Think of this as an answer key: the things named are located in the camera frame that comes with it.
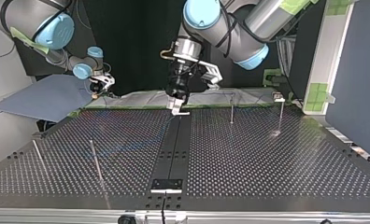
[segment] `metal plate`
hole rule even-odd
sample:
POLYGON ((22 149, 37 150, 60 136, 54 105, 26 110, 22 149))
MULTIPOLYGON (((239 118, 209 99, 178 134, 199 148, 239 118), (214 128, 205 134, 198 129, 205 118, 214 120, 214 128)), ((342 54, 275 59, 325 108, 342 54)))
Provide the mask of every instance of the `metal plate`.
POLYGON ((230 114, 83 112, 38 142, 45 160, 30 145, 0 163, 0 207, 370 213, 370 163, 314 119, 293 107, 281 123, 279 107, 230 114), (150 194, 167 175, 183 192, 150 194))
POLYGON ((0 206, 144 209, 170 120, 158 110, 81 113, 38 142, 45 160, 28 147, 0 164, 0 206))
POLYGON ((279 113, 193 110, 181 209, 370 212, 370 164, 297 108, 279 113))

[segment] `white cable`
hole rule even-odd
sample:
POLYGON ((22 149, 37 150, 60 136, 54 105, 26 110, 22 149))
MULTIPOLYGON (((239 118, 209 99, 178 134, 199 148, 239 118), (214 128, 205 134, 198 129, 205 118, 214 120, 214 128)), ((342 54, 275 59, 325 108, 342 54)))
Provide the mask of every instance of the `white cable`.
POLYGON ((64 64, 65 72, 67 72, 68 71, 68 64, 69 64, 69 56, 68 56, 68 52, 66 52, 66 50, 62 49, 62 52, 63 52, 63 58, 59 62, 54 63, 54 62, 51 62, 49 60, 48 60, 48 62, 53 64, 53 65, 60 66, 60 67, 64 64))
POLYGON ((109 63, 104 63, 104 64, 106 64, 109 67, 107 73, 110 73, 112 71, 112 66, 109 63))
POLYGON ((79 14, 79 1, 80 1, 80 0, 78 0, 78 1, 77 1, 77 5, 76 5, 78 19, 79 19, 80 23, 81 23, 84 27, 86 27, 86 28, 88 28, 89 30, 91 30, 91 29, 92 29, 92 27, 90 27, 90 26, 86 25, 86 24, 83 22, 82 18, 80 17, 80 14, 79 14))

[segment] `gray cloth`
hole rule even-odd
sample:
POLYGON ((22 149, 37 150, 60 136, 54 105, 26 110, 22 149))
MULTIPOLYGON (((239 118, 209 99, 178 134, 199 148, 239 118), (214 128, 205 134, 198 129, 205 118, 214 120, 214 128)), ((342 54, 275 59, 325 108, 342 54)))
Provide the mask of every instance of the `gray cloth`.
POLYGON ((92 101, 90 82, 52 75, 0 102, 0 110, 33 119, 58 122, 92 101))
MULTIPOLYGON (((221 89, 192 93, 187 107, 200 105, 254 105, 273 103, 272 88, 257 89, 221 89)), ((120 99, 101 97, 87 105, 87 108, 132 108, 132 107, 161 107, 167 105, 167 95, 164 91, 138 91, 122 96, 120 99)))

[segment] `green tape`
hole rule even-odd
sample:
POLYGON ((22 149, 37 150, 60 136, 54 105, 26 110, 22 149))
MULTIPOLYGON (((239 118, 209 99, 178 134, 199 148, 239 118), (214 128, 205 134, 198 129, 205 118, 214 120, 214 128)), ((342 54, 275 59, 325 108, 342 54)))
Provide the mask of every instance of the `green tape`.
POLYGON ((34 41, 30 40, 26 35, 24 35, 22 32, 18 31, 16 28, 14 27, 10 27, 10 33, 13 37, 16 37, 18 38, 20 41, 22 41, 23 43, 27 44, 28 46, 34 48, 34 49, 39 49, 41 50, 42 52, 44 52, 45 54, 48 54, 49 53, 49 49, 42 46, 42 45, 39 45, 37 43, 35 43, 34 41))
POLYGON ((305 110, 321 112, 328 96, 328 84, 312 83, 306 99, 305 110))
POLYGON ((307 6, 309 2, 310 0, 284 0, 281 2, 280 7, 286 12, 296 15, 302 10, 302 8, 307 6))
POLYGON ((281 77, 281 69, 265 69, 263 71, 263 85, 264 86, 275 86, 278 87, 280 86, 279 83, 272 83, 271 81, 267 80, 266 78, 268 76, 273 76, 273 77, 281 77))
POLYGON ((330 0, 328 1, 327 16, 340 16, 348 13, 350 0, 330 0))

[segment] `metal frame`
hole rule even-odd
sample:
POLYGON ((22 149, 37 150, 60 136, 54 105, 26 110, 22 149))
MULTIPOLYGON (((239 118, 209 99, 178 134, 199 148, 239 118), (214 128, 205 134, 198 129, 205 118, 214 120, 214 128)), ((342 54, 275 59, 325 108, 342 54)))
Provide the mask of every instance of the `metal frame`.
MULTIPOLYGON (((160 212, 121 210, 0 209, 0 223, 117 223, 120 216, 144 218, 143 223, 162 223, 160 212)), ((202 213, 165 212, 168 223, 370 223, 370 214, 350 213, 202 213), (176 221, 185 217, 183 222, 176 221)))

